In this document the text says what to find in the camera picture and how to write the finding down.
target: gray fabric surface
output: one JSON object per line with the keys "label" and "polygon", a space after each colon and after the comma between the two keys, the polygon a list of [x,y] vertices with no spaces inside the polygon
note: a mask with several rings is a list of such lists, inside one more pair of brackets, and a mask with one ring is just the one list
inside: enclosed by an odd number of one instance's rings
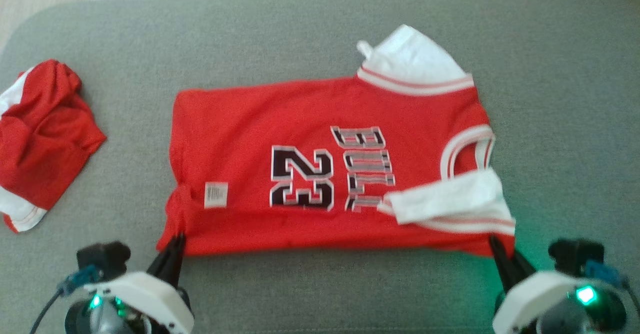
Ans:
{"label": "gray fabric surface", "polygon": [[[94,242],[155,256],[174,186],[167,159],[178,90],[348,76],[358,40],[402,23],[474,74],[498,141],[521,251],[585,236],[640,291],[640,0],[166,0],[59,6],[14,34],[0,87],[47,58],[66,62],[108,136],[35,229],[0,228],[0,331],[28,332],[55,284]],[[189,258],[196,334],[491,332],[491,259],[434,250],[299,250]],[[62,332],[70,300],[40,333]],[[638,332],[631,315],[628,332]]]}

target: white robot part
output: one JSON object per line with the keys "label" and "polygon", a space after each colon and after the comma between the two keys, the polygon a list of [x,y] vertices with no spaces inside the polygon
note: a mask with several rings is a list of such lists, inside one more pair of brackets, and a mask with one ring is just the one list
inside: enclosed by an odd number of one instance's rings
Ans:
{"label": "white robot part", "polygon": [[84,287],[102,297],[118,297],[126,305],[164,325],[171,334],[191,334],[194,316],[176,289],[147,274],[130,272],[104,283]]}
{"label": "white robot part", "polygon": [[495,334],[513,334],[567,298],[584,280],[556,271],[539,271],[512,287],[493,318]]}

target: red garment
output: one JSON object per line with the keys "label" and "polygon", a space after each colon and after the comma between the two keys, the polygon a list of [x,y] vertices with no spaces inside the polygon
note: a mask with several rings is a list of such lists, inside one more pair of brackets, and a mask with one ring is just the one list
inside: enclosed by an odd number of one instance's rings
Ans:
{"label": "red garment", "polygon": [[106,139],[81,85],[48,60],[0,95],[0,212],[16,233],[41,220]]}
{"label": "red garment", "polygon": [[485,168],[493,134],[471,76],[417,85],[374,66],[355,78],[180,92],[169,147],[177,188],[158,249],[183,231],[188,255],[423,246],[491,255],[490,234],[511,252],[510,216],[399,225],[386,212],[389,192]]}

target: red fabric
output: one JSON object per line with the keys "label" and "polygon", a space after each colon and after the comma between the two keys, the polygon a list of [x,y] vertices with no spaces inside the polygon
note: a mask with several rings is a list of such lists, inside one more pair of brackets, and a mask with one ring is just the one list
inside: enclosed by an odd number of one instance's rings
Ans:
{"label": "red fabric", "polygon": [[27,74],[20,103],[0,119],[0,186],[43,209],[54,206],[106,139],[81,86],[67,65],[43,62]]}
{"label": "red fabric", "polygon": [[[331,127],[379,127],[386,141],[395,186],[366,184],[379,197],[441,179],[448,141],[469,127],[488,124],[475,88],[443,95],[403,95],[358,78],[298,81],[223,90],[180,92],[173,108],[169,159],[177,188],[157,248],[180,231],[187,255],[290,247],[354,249],[434,247],[490,256],[489,233],[459,234],[398,225],[375,207],[345,209],[348,171]],[[293,146],[314,167],[314,150],[333,157],[334,205],[270,206],[272,146]],[[456,172],[476,169],[473,146]],[[313,189],[296,170],[293,187]],[[228,183],[226,208],[204,208],[206,182]],[[514,238],[499,234],[512,252]]]}

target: blue connector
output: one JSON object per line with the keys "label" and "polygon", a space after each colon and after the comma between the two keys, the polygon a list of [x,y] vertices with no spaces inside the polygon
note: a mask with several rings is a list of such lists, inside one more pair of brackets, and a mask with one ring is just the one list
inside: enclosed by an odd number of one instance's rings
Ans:
{"label": "blue connector", "polygon": [[594,260],[587,260],[587,264],[584,267],[584,275],[592,279],[600,279],[619,289],[624,288],[628,279],[620,274],[616,268]]}
{"label": "blue connector", "polygon": [[67,297],[81,286],[98,282],[102,276],[102,272],[95,265],[89,265],[67,276],[57,285],[57,289],[62,292],[60,296]]}

